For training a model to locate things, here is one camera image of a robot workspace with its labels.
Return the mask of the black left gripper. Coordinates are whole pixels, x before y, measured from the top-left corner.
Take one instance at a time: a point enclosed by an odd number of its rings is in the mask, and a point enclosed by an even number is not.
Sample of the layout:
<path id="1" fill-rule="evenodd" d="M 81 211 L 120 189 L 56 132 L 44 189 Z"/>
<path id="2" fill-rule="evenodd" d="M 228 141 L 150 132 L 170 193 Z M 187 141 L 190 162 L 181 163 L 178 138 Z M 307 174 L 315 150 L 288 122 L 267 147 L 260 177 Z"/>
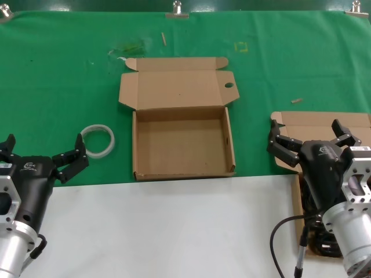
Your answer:
<path id="1" fill-rule="evenodd" d="M 1 143 L 1 175 L 11 177 L 21 200 L 15 220 L 38 233 L 56 179 L 65 184 L 89 166 L 86 147 L 81 133 L 77 135 L 73 150 L 52 158 L 17 156 L 13 153 L 15 144 L 13 134 Z"/>

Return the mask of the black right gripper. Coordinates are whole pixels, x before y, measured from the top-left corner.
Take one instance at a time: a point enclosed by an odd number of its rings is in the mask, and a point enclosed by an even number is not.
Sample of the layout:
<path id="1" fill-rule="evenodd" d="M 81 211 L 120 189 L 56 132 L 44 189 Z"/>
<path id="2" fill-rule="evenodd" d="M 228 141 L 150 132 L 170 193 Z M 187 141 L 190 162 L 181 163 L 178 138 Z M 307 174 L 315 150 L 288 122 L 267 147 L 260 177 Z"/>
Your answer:
<path id="1" fill-rule="evenodd" d="M 336 136 L 332 142 L 310 140 L 302 143 L 282 135 L 279 124 L 273 119 L 268 135 L 267 152 L 290 167 L 300 164 L 303 177 L 320 212 L 326 212 L 345 201 L 341 186 L 351 165 L 350 148 L 362 143 L 338 119 L 332 122 L 332 130 Z"/>

